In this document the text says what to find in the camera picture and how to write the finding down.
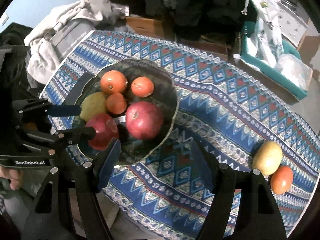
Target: clear plastic bag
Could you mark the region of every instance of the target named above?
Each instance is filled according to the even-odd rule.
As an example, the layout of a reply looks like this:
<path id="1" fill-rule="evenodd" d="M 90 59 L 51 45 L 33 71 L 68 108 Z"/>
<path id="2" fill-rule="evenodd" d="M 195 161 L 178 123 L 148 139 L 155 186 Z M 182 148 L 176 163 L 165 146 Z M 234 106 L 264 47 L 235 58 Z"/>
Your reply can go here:
<path id="1" fill-rule="evenodd" d="M 294 55 L 282 54 L 275 69 L 296 86 L 303 90 L 308 90 L 312 79 L 312 68 L 308 67 Z"/>

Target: fruit bowl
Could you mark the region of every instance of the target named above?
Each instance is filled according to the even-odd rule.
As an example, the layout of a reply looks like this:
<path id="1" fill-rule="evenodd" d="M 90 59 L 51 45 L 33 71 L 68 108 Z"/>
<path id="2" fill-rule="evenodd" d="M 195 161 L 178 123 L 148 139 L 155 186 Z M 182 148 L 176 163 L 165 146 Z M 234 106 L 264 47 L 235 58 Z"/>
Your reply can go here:
<path id="1" fill-rule="evenodd" d="M 82 102 L 87 96 L 101 92 L 101 77 L 110 70 L 120 71 L 126 76 L 128 85 L 123 95 L 127 100 L 128 106 L 139 101 L 150 102 L 160 107 L 164 118 L 160 132 L 154 139 L 138 140 L 132 137 L 126 128 L 125 112 L 120 115 L 108 113 L 117 123 L 119 139 L 121 141 L 122 152 L 117 165 L 132 165 L 147 158 L 153 151 L 160 147 L 169 136 L 179 108 L 178 95 L 171 75 L 156 63 L 148 59 L 124 59 L 114 65 L 103 68 L 95 77 L 91 78 L 84 85 L 75 104 L 82 106 Z M 132 82 L 140 76 L 146 76 L 154 83 L 153 93 L 146 98 L 135 96 L 130 89 Z M 85 127 L 85 125 L 86 122 L 82 120 L 80 116 L 74 117 L 72 128 Z M 91 148 L 87 141 L 81 142 L 78 147 L 79 150 L 89 158 L 93 158 L 99 153 L 98 150 Z"/>

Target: tablecloth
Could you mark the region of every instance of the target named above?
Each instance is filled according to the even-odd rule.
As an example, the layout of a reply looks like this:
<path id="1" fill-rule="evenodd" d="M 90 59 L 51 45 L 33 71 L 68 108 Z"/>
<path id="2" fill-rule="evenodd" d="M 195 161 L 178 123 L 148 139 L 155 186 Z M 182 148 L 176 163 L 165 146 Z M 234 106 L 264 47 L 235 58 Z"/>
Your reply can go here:
<path id="1" fill-rule="evenodd" d="M 172 74 L 180 97 L 175 126 L 166 143 L 137 165 L 115 168 L 103 192 L 128 216 L 167 239 L 193 239 L 214 198 L 192 159 L 190 143 L 202 141 L 219 162 L 249 171 L 252 153 L 264 139 L 283 149 L 292 168 L 288 192 L 275 195 L 287 234 L 299 221 L 319 179 L 319 138 L 299 115 L 247 73 L 214 55 L 138 34 L 94 31 L 78 44 L 46 85 L 41 97 L 62 104 L 84 72 L 125 58 L 150 59 Z M 49 117 L 55 129 L 73 117 Z M 77 163 L 87 158 L 77 146 Z M 241 192 L 235 191 L 225 236 L 233 233 Z"/>

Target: human hand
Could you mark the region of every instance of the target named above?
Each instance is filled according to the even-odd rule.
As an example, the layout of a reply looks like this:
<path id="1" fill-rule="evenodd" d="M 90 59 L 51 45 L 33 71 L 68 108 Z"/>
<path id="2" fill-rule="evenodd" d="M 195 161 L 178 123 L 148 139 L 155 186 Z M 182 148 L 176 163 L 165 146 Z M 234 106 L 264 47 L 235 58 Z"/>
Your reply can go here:
<path id="1" fill-rule="evenodd" d="M 7 168 L 0 166 L 0 178 L 10 179 L 11 180 L 10 188 L 12 190 L 19 189 L 22 186 L 23 184 L 22 176 L 23 176 L 22 170 L 19 170 L 19 171 L 9 170 Z"/>

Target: teal box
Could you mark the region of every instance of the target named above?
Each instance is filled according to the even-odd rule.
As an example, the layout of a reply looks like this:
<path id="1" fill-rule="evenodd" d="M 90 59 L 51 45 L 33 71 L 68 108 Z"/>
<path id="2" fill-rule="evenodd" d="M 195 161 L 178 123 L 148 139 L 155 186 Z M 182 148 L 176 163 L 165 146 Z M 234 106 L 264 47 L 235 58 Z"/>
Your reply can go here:
<path id="1" fill-rule="evenodd" d="M 267 77 L 269 77 L 270 79 L 272 79 L 273 81 L 277 82 L 282 87 L 287 89 L 298 100 L 302 100 L 308 95 L 307 91 L 299 88 L 294 83 L 292 83 L 289 79 L 283 76 L 280 72 L 271 68 L 267 64 L 263 63 L 261 60 L 247 53 L 246 37 L 250 37 L 254 33 L 255 25 L 256 23 L 254 22 L 244 23 L 244 27 L 242 29 L 242 35 L 241 35 L 241 59 L 243 59 L 245 62 L 251 65 L 258 67 L 264 75 L 266 75 Z M 289 42 L 282 40 L 282 44 L 284 48 L 284 53 L 292 54 L 298 59 L 301 59 L 299 52 Z"/>

